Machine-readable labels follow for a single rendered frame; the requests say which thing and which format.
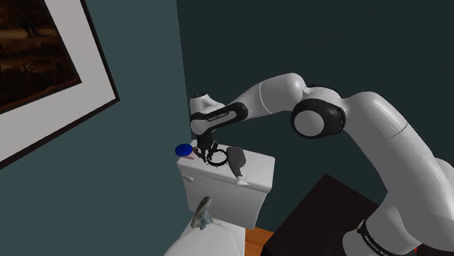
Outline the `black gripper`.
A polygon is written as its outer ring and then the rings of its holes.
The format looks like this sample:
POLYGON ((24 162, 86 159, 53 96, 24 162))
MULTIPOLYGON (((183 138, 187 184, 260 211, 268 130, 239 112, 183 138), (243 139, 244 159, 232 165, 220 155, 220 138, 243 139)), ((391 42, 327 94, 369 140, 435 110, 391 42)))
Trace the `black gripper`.
POLYGON ((218 142, 217 141, 214 142, 212 133, 197 135, 196 141, 197 148, 200 149, 200 158, 202 159, 203 162, 206 163, 207 160, 205 152, 208 150, 207 158, 211 159, 213 154, 218 150, 218 142))

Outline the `blue round disc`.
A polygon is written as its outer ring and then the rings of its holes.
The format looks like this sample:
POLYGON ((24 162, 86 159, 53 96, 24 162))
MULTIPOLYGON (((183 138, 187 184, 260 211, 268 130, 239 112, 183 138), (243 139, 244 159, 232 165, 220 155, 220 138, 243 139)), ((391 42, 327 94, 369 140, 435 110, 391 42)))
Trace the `blue round disc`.
POLYGON ((193 147, 188 143, 180 144, 175 147, 175 154, 180 157, 190 156, 192 153, 193 147))

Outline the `grey hairbrush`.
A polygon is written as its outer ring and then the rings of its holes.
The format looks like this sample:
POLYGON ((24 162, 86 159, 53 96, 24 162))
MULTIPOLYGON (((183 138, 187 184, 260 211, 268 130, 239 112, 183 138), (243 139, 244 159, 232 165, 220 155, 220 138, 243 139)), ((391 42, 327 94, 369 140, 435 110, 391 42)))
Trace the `grey hairbrush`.
POLYGON ((243 149, 240 147, 228 147, 226 153, 230 170, 235 177, 241 177, 241 168, 246 164, 243 149))

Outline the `white toilet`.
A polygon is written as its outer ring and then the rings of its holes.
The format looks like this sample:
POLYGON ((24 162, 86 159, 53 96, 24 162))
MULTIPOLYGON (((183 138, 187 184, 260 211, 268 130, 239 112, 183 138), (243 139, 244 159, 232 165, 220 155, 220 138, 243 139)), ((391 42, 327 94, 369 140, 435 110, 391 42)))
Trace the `white toilet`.
POLYGON ((177 161, 186 190, 188 208, 195 212, 209 196, 212 223, 203 230, 191 227, 163 256, 245 256, 245 234, 254 229, 260 209, 272 189, 275 158, 244 150, 246 164, 236 178, 226 160, 227 145, 219 145, 212 159, 187 156, 177 161))

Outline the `grey shark figure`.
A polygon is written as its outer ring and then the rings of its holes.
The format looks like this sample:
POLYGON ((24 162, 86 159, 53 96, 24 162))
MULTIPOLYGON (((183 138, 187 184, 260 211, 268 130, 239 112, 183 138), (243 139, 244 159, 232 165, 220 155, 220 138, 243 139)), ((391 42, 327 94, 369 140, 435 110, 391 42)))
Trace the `grey shark figure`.
POLYGON ((212 223, 212 217, 209 213, 209 208, 212 203, 212 199, 209 196, 205 196, 196 208, 194 216, 191 220, 192 228, 199 228, 203 230, 207 225, 212 223))

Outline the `dark robot stand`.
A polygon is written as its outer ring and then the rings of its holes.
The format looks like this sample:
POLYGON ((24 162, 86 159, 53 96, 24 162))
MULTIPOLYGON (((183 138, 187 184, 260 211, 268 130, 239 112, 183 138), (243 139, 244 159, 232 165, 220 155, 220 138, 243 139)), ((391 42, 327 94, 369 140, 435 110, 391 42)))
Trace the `dark robot stand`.
POLYGON ((379 204, 334 177, 324 175, 263 246, 260 256, 346 256, 343 236, 353 231, 379 256, 454 256, 454 252, 413 245, 395 254, 369 231, 379 204))

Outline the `dark framed wall picture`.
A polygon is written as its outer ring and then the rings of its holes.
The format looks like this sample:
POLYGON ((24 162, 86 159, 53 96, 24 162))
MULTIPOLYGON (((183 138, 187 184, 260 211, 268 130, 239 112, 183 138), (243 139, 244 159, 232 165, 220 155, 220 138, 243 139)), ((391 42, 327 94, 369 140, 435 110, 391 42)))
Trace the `dark framed wall picture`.
POLYGON ((86 0, 0 0, 0 169, 118 101, 86 0))

